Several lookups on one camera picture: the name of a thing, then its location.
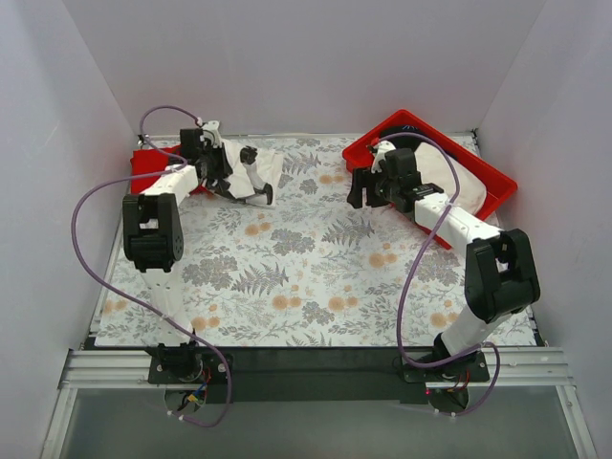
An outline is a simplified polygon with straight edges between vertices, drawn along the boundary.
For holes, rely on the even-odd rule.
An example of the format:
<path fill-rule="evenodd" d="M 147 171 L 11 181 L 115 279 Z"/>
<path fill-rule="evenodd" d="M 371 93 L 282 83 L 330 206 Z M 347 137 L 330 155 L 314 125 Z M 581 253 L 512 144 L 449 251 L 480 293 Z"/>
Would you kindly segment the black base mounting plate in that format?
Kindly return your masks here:
<path fill-rule="evenodd" d="M 399 401 L 424 404 L 430 383 L 461 387 L 491 374 L 482 353 L 442 368 L 413 368 L 393 347 L 146 348 L 148 383 L 201 389 L 211 404 L 246 402 Z"/>

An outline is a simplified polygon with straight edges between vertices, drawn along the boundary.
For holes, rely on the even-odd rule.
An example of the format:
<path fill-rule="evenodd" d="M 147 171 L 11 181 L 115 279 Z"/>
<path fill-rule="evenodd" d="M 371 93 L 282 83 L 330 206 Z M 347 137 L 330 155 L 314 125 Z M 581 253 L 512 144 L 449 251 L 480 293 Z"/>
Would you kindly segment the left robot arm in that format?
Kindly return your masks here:
<path fill-rule="evenodd" d="M 179 206 L 190 194 L 206 191 L 233 202 L 274 205 L 283 156 L 269 149 L 225 140 L 219 124 L 181 130 L 179 144 L 167 153 L 164 173 L 122 201 L 123 250 L 142 275 L 152 305 L 166 322 L 161 342 L 149 350 L 163 372 L 191 383 L 206 366 L 191 338 L 190 321 L 179 285 L 185 243 Z"/>

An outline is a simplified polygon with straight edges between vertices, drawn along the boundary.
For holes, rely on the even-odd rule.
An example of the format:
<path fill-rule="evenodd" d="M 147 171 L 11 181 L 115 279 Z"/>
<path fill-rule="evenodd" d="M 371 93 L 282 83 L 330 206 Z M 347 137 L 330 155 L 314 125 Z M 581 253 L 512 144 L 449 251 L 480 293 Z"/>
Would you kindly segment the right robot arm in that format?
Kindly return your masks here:
<path fill-rule="evenodd" d="M 468 367 L 468 358 L 489 345 L 492 332 L 510 316 L 540 298 L 536 265 L 528 235 L 502 230 L 457 206 L 434 183 L 424 183 L 414 152 L 391 142 L 372 147 L 373 163 L 352 172 L 347 197 L 353 208 L 393 206 L 429 231 L 426 241 L 441 236 L 465 259 L 466 305 L 458 318 L 439 334 L 426 358 L 412 359 L 398 347 L 402 361 L 454 380 Z"/>

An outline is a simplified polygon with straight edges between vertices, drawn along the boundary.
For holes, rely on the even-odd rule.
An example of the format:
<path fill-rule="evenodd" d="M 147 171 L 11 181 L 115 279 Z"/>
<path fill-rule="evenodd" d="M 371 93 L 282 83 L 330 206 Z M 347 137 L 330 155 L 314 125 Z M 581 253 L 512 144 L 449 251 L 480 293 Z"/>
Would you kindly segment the red folded t shirt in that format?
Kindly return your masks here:
<path fill-rule="evenodd" d="M 170 147 L 163 147 L 162 151 L 166 154 L 178 154 L 180 153 L 180 145 L 174 145 Z M 159 153 L 152 149 L 140 149 L 134 150 L 132 158 L 130 160 L 133 175 L 142 175 L 153 172 L 163 171 L 169 165 L 169 158 L 166 154 Z M 134 179 L 130 184 L 130 192 L 132 194 L 139 194 L 152 186 L 157 180 L 156 177 Z"/>

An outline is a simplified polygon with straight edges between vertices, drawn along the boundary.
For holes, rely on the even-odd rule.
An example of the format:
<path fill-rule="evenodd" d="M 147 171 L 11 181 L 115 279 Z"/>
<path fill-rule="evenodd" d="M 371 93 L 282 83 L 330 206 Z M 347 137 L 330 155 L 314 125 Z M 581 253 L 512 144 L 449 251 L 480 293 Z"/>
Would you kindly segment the black t shirt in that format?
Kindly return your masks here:
<path fill-rule="evenodd" d="M 397 125 L 388 127 L 381 131 L 379 138 L 387 138 L 389 142 L 398 148 L 414 148 L 421 143 L 425 137 L 424 132 L 411 125 Z"/>

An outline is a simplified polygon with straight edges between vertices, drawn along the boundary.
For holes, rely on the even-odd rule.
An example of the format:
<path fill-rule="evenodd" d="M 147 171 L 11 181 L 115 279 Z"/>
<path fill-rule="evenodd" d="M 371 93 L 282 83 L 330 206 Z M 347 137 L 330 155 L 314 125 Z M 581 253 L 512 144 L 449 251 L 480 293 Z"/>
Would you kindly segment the cream folded t shirt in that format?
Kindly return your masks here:
<path fill-rule="evenodd" d="M 424 184 L 435 184 L 448 197 L 456 192 L 454 175 L 442 153 L 434 146 L 422 142 L 415 151 L 417 169 Z M 475 215 L 484 205 L 487 198 L 485 185 L 464 166 L 450 158 L 459 181 L 459 194 L 454 201 L 467 212 Z"/>

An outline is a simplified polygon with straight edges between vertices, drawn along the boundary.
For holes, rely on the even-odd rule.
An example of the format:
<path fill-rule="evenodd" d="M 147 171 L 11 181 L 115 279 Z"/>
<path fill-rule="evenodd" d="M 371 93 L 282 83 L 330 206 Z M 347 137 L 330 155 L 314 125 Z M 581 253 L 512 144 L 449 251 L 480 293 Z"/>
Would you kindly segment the white t shirt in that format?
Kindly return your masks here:
<path fill-rule="evenodd" d="M 206 148 L 200 186 L 235 203 L 273 207 L 284 156 L 282 153 L 234 140 Z"/>

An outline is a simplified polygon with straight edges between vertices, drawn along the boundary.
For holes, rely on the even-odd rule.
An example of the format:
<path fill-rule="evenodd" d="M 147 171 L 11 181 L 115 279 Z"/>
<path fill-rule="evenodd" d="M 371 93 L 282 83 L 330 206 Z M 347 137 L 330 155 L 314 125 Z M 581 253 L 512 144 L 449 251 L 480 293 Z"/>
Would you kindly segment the red plastic bin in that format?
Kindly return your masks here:
<path fill-rule="evenodd" d="M 458 206 L 450 207 L 448 197 L 427 196 L 417 203 L 413 223 L 424 232 L 432 233 L 444 248 L 453 248 L 462 254 L 470 245 L 499 238 L 502 230 L 487 224 L 485 219 L 517 191 L 517 183 L 404 109 L 391 115 L 343 150 L 342 157 L 346 161 L 347 170 L 352 172 L 372 165 L 374 157 L 368 147 L 383 137 L 383 131 L 401 126 L 416 128 L 427 140 L 441 147 L 453 160 L 472 173 L 486 188 L 484 204 L 471 217 Z"/>

